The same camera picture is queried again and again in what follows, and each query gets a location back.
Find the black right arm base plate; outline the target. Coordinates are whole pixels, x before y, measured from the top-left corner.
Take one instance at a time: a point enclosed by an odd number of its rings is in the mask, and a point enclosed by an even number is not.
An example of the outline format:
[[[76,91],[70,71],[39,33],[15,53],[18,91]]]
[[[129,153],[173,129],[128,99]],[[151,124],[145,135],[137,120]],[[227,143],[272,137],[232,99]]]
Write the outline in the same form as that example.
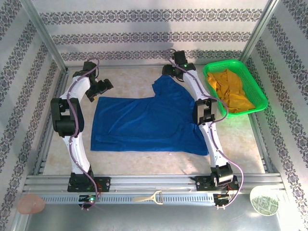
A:
[[[232,181],[217,186],[212,176],[201,175],[190,177],[190,179],[195,182],[197,191],[228,191],[239,189],[239,182],[236,176],[233,177]]]

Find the aluminium frame post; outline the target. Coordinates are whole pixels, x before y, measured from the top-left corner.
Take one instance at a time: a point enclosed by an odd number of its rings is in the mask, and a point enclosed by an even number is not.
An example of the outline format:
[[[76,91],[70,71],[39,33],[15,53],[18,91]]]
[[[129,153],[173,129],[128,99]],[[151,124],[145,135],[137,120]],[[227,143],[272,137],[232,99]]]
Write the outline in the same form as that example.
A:
[[[260,19],[258,20],[255,28],[252,31],[252,34],[247,42],[247,44],[245,45],[243,52],[239,58],[239,60],[242,63],[246,63],[246,61],[248,60],[251,52],[253,51],[256,43],[258,42],[258,40],[260,39],[261,35],[263,34],[263,31],[265,30],[268,21],[270,20],[270,18],[272,17],[273,13],[275,12],[275,9],[277,7],[277,5],[280,3],[281,0],[268,0]]]
[[[61,57],[53,39],[51,38],[51,35],[49,34],[32,0],[19,0],[19,1],[22,4],[22,7],[26,11],[29,19],[32,21],[42,41],[45,43],[46,47],[48,48],[49,52],[51,53],[53,59],[55,60],[59,68],[63,71],[67,71],[67,66],[65,65],[63,58]]]

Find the aluminium mounting rail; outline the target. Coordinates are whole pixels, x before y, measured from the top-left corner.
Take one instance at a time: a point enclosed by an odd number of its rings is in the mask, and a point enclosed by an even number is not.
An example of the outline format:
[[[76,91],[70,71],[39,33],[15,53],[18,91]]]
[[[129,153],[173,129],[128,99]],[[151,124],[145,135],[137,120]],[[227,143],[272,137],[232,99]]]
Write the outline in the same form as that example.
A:
[[[162,190],[167,193],[195,193],[195,182],[190,179],[196,175],[111,175],[110,194],[150,193]],[[284,189],[284,183],[279,173],[240,174],[235,175],[242,182],[242,193],[250,192],[256,186],[270,186],[277,190]],[[28,176],[22,193],[61,194],[67,192],[69,175],[37,175]]]

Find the blue t-shirt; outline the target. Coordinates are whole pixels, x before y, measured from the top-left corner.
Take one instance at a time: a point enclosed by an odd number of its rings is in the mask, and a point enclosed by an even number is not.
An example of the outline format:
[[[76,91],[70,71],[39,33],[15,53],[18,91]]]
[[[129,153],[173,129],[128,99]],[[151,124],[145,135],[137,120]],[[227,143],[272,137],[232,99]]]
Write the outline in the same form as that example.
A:
[[[169,76],[152,84],[148,98],[100,97],[92,123],[90,149],[109,152],[209,154],[193,122],[194,99]]]

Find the cream vegetable peeler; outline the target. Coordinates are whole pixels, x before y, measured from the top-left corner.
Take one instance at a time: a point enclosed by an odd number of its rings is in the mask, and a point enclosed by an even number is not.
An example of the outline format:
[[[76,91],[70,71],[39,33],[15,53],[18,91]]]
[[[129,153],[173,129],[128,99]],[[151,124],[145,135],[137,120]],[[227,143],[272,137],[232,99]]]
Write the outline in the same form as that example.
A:
[[[145,202],[153,201],[157,205],[163,204],[163,193],[162,190],[155,191],[151,196],[137,196],[132,198],[133,202]]]

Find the green patterned bowl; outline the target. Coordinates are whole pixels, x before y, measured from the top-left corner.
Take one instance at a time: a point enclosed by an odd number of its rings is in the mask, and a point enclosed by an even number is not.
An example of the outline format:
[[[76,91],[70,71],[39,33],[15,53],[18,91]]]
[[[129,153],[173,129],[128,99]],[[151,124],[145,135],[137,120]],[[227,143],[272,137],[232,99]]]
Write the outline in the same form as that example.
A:
[[[256,186],[250,192],[253,209],[263,216],[273,216],[279,208],[278,190],[270,186]]]

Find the pink round lump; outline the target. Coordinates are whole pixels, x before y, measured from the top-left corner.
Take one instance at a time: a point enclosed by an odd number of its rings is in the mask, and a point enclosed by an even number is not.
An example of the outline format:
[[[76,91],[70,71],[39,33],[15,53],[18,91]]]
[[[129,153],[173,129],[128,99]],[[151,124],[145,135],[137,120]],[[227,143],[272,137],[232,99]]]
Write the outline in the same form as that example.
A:
[[[18,212],[25,215],[39,213],[44,208],[45,201],[35,194],[24,195],[17,205]]]

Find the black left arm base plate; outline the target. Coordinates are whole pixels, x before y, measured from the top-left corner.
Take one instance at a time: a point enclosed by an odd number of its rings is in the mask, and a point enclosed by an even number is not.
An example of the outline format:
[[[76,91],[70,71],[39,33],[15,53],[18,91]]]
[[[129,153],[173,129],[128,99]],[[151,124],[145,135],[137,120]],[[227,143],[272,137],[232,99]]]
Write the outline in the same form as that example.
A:
[[[111,185],[110,177],[94,177],[98,192],[109,192]],[[94,193],[94,183],[85,175],[72,175],[68,182],[68,192],[91,192]]]

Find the orange cloth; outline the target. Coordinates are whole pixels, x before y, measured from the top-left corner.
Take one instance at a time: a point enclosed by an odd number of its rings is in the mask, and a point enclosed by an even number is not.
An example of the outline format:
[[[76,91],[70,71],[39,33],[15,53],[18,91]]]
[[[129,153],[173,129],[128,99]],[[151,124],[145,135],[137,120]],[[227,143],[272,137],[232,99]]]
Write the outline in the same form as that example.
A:
[[[246,97],[241,78],[229,69],[208,73],[207,81],[227,105],[230,113],[236,114],[256,108]]]

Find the aluminium back rail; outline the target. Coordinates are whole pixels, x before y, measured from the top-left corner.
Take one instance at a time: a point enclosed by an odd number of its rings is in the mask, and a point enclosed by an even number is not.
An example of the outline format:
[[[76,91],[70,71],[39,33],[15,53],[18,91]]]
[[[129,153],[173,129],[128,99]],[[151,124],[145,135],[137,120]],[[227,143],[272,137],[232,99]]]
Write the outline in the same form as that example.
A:
[[[135,68],[159,68],[162,69],[166,64],[143,64],[143,65],[100,65],[99,69],[135,69]],[[196,68],[204,68],[205,64],[195,64]],[[81,70],[83,66],[69,66],[68,69]]]

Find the green plastic basket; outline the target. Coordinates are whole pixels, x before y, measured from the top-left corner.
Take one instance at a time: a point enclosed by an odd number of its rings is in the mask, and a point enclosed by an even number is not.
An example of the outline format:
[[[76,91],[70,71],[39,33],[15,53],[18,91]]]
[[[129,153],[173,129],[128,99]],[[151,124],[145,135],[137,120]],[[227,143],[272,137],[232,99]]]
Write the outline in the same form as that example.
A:
[[[215,98],[219,98],[216,91],[210,86],[207,81],[207,74],[208,73],[215,73],[215,72],[222,72],[226,69],[237,74],[243,83],[243,90],[245,91],[246,97],[249,101],[256,107],[253,110],[241,112],[241,113],[230,113],[227,105],[224,103],[223,100],[220,99],[218,101],[217,108],[221,112],[222,116],[226,116],[227,118],[236,117],[240,115],[251,114],[255,112],[259,112],[267,108],[268,100],[262,90],[260,89],[259,85],[256,83],[252,75],[250,74],[247,67],[238,60],[224,60],[214,63],[209,63],[204,66],[203,74],[205,76],[205,82],[209,89],[209,93],[211,96]]]

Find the aluminium side rail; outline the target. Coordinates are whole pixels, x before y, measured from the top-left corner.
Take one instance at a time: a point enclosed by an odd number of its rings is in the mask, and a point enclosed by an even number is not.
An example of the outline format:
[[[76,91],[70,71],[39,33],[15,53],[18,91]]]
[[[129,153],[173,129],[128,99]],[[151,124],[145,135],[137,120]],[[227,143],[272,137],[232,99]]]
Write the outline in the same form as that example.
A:
[[[265,173],[279,173],[279,170],[270,157],[269,149],[262,135],[262,129],[259,127],[256,114],[252,113],[240,115],[238,118],[241,120],[243,119],[244,121],[248,121]]]
[[[53,98],[58,98],[65,92],[68,76],[69,76],[68,68],[60,73],[58,83],[56,85],[56,88],[52,96]],[[46,117],[44,130],[41,134],[40,144],[38,147],[38,154],[35,161],[35,167],[33,168],[32,171],[32,175],[40,175],[43,173],[52,136],[53,136],[53,124],[52,124],[51,108],[49,108],[49,113]]]

